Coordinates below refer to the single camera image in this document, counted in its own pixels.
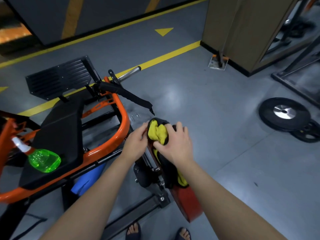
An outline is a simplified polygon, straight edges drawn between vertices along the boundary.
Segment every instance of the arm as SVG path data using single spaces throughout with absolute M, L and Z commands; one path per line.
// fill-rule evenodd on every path
M 188 129 L 177 123 L 175 132 L 166 125 L 169 142 L 154 146 L 183 174 L 196 194 L 202 209 L 219 239 L 286 240 L 273 226 L 250 207 L 227 191 L 193 161 L 192 142 Z
M 132 132 L 121 155 L 41 237 L 41 240 L 98 240 L 107 223 L 122 182 L 132 164 L 147 147 L 147 128 L 144 123 Z

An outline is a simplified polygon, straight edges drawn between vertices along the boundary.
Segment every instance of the person's right hand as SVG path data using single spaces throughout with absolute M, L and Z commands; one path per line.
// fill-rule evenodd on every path
M 182 127 L 182 123 L 178 122 L 174 131 L 171 124 L 166 124 L 169 141 L 166 145 L 161 145 L 158 141 L 153 146 L 176 167 L 182 165 L 186 161 L 193 160 L 192 141 L 189 137 L 188 128 Z

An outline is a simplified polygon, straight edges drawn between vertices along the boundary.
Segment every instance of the forearm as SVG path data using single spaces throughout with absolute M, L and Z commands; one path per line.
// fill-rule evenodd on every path
M 193 189 L 219 239 L 286 239 L 255 211 L 211 178 L 196 162 L 187 162 L 178 166 L 178 169 Z
M 42 236 L 41 240 L 100 239 L 130 167 L 130 161 L 120 155 L 97 182 Z

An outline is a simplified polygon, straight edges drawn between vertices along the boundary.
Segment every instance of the foot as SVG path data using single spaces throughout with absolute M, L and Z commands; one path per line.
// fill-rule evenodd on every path
M 180 236 L 181 236 L 182 238 L 184 238 L 185 240 L 190 240 L 190 234 L 189 234 L 189 232 L 186 230 L 186 228 L 182 228 L 179 234 L 180 234 Z
M 133 225 L 129 226 L 129 229 L 127 231 L 127 235 L 133 234 L 133 233 L 138 233 L 139 232 L 139 227 L 137 223 L 134 223 Z

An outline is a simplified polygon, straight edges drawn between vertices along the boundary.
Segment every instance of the green liquid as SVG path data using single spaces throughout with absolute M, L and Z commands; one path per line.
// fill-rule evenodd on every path
M 46 149 L 35 149 L 28 160 L 31 166 L 43 173 L 56 170 L 61 163 L 61 158 L 56 153 Z

